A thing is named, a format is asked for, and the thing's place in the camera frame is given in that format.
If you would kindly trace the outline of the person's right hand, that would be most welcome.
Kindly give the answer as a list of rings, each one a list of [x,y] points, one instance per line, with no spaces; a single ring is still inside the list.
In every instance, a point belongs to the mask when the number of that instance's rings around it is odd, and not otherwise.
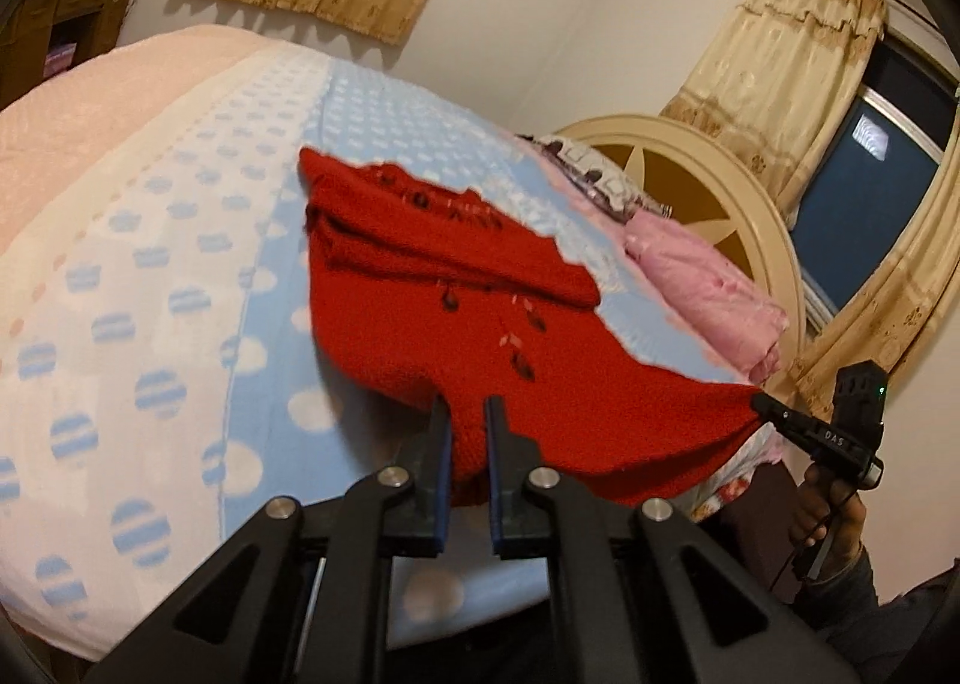
[[[807,580],[830,580],[856,564],[866,517],[856,489],[815,463],[805,469],[788,535],[797,557],[809,562]]]

